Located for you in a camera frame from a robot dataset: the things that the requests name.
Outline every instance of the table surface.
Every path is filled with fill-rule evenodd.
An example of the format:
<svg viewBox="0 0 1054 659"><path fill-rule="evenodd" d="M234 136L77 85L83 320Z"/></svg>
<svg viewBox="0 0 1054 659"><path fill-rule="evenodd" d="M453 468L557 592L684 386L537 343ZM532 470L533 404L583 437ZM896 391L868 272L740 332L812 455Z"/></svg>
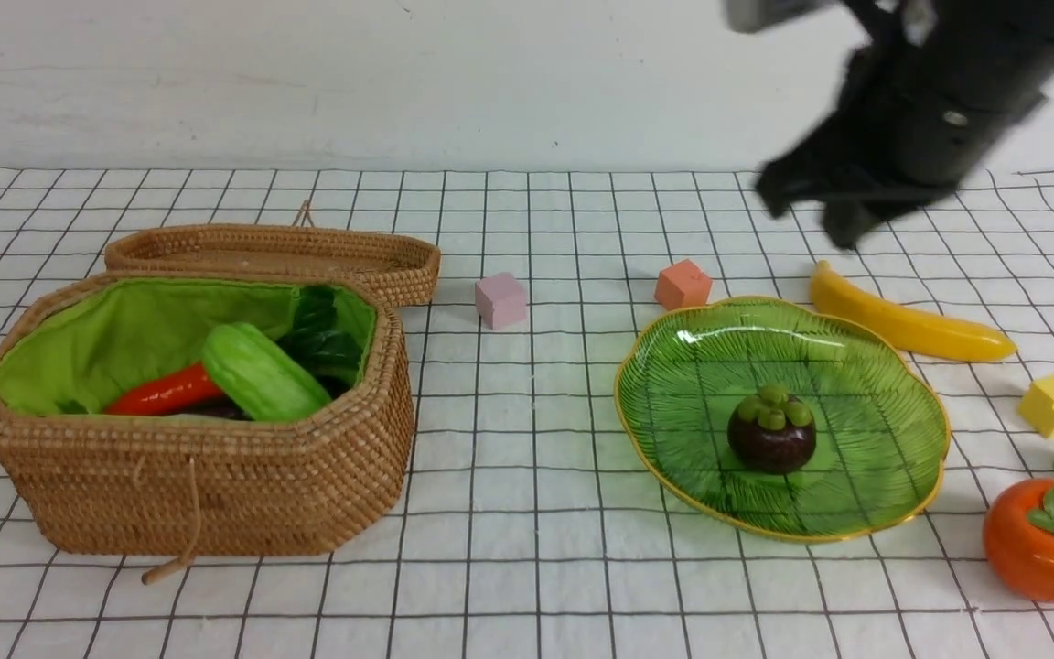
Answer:
<svg viewBox="0 0 1054 659"><path fill-rule="evenodd" d="M406 496L326 559L148 560L55 551L0 467L0 658L1046 659L1054 606L1009 595L981 555L996 493L1051 473L1016 416L1054 371L1054 171L975 177L954 199L837 254L815 217L772 220L748 172L0 169L0 341L39 296L152 226L396 231L442 247L432 305L403 309L418 434ZM806 303L827 258L861 287L979 317L1000 364L917 360L954 424L928 513L825 545L739 534L658 487L611 400L660 315L657 272L692 258L714 297ZM530 321L489 332L477 276L530 285Z"/></svg>

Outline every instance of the toy persimmon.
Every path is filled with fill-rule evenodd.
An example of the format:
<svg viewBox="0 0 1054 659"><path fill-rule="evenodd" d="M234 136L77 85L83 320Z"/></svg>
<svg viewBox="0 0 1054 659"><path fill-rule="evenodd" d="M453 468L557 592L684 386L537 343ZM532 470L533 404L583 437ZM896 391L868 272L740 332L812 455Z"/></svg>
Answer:
<svg viewBox="0 0 1054 659"><path fill-rule="evenodd" d="M1054 603L1054 479L1021 481L1000 493L982 522L982 546L1008 588Z"/></svg>

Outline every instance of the toy mangosteen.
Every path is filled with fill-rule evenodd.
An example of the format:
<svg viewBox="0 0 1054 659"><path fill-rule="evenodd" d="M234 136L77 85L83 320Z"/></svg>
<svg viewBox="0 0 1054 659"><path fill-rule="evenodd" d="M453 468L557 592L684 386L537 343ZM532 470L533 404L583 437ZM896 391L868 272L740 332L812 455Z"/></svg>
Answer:
<svg viewBox="0 0 1054 659"><path fill-rule="evenodd" d="M816 451L812 410L781 385L764 385L743 399L726 425L731 451L766 474L798 471Z"/></svg>

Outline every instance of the yellow banana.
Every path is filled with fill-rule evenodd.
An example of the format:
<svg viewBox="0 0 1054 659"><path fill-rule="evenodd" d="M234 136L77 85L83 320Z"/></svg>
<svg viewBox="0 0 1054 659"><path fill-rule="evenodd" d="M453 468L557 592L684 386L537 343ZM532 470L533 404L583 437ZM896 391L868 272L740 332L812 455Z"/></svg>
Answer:
<svg viewBox="0 0 1054 659"><path fill-rule="evenodd" d="M816 311L867 327L897 350L954 362L998 362L1017 351L995 327L881 299L855 287L825 260L816 264L811 295Z"/></svg>

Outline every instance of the white wall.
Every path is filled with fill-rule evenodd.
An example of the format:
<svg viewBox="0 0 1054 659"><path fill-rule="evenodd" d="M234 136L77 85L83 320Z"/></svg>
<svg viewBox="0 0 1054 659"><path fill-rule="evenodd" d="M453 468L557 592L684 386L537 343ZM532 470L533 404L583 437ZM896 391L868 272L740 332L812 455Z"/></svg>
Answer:
<svg viewBox="0 0 1054 659"><path fill-rule="evenodd" d="M753 167L859 38L719 0L0 0L0 166ZM992 163L1054 167L1054 100Z"/></svg>

